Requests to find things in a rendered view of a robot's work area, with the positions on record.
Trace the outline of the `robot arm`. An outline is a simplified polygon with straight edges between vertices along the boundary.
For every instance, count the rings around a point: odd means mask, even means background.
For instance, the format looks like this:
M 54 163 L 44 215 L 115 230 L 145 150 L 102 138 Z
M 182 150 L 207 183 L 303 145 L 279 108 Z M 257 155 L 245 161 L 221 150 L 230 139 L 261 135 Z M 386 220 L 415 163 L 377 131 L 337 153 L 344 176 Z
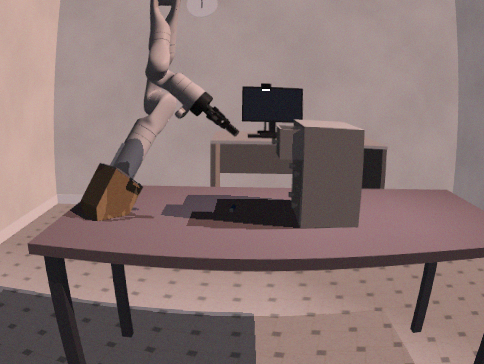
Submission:
M 150 0 L 149 58 L 145 70 L 149 80 L 147 79 L 144 96 L 144 110 L 148 116 L 136 121 L 110 164 L 132 179 L 156 136 L 174 113 L 176 99 L 183 105 L 175 113 L 181 119 L 205 92 L 183 74 L 174 74 L 168 70 L 175 56 L 180 2 L 181 0 Z M 159 6 L 171 6 L 166 19 L 160 13 Z M 160 87 L 169 93 L 161 92 Z

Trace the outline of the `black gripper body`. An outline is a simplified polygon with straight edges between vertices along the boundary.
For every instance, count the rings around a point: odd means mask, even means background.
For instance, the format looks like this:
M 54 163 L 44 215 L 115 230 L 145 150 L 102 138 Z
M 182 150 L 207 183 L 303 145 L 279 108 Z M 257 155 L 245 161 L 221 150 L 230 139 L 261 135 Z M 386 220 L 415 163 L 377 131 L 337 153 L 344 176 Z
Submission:
M 189 109 L 194 115 L 199 116 L 202 112 L 206 115 L 211 117 L 207 111 L 210 110 L 213 114 L 217 113 L 213 110 L 213 107 L 210 106 L 210 102 L 213 100 L 213 97 L 209 95 L 206 91 L 196 100 L 196 102 L 191 106 Z M 218 114 L 218 113 L 217 113 Z M 219 114 L 218 114 L 219 115 Z

